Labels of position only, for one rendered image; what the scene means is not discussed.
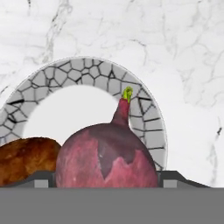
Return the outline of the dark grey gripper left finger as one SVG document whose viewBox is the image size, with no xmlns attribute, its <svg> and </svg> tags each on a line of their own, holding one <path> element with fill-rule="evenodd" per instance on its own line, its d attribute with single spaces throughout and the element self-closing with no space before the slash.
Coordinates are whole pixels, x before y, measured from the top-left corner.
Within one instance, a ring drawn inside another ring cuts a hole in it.
<svg viewBox="0 0 224 224">
<path fill-rule="evenodd" d="M 25 180 L 10 185 L 11 187 L 51 188 L 55 187 L 53 171 L 36 171 Z"/>
</svg>

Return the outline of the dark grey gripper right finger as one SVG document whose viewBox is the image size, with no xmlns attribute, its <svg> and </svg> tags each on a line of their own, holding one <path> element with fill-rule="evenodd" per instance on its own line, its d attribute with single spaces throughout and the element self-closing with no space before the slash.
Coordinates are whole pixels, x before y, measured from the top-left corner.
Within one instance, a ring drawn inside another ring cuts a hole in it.
<svg viewBox="0 0 224 224">
<path fill-rule="evenodd" d="M 186 179 L 178 171 L 159 171 L 157 176 L 161 188 L 207 188 L 207 185 Z"/>
</svg>

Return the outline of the red onion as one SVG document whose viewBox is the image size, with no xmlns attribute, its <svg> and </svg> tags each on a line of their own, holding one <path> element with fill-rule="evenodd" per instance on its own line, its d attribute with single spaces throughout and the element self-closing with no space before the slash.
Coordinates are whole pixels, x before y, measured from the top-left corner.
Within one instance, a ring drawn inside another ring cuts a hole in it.
<svg viewBox="0 0 224 224">
<path fill-rule="evenodd" d="M 56 163 L 58 187 L 156 187 L 151 154 L 129 126 L 132 88 L 123 90 L 113 119 L 72 134 Z"/>
</svg>

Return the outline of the brown chicken drumstick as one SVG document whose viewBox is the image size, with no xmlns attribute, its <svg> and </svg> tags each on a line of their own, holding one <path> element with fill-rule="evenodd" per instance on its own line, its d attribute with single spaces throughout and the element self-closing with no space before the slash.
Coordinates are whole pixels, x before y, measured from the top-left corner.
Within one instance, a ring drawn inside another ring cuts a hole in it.
<svg viewBox="0 0 224 224">
<path fill-rule="evenodd" d="M 60 144 L 48 137 L 20 138 L 0 147 L 0 186 L 37 171 L 54 172 Z"/>
</svg>

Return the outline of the white plate with cracked rim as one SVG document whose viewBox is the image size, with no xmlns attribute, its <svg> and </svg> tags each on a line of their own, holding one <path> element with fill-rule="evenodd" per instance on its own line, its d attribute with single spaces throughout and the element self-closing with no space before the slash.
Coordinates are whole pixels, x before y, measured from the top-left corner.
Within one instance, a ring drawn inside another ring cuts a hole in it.
<svg viewBox="0 0 224 224">
<path fill-rule="evenodd" d="M 132 129 L 149 150 L 157 170 L 166 168 L 165 125 L 155 98 L 133 73 L 105 59 L 62 59 L 29 75 L 0 107 L 0 146 L 22 136 L 31 112 L 47 96 L 78 85 L 99 88 L 116 100 L 127 86 L 132 87 L 129 112 Z"/>
</svg>

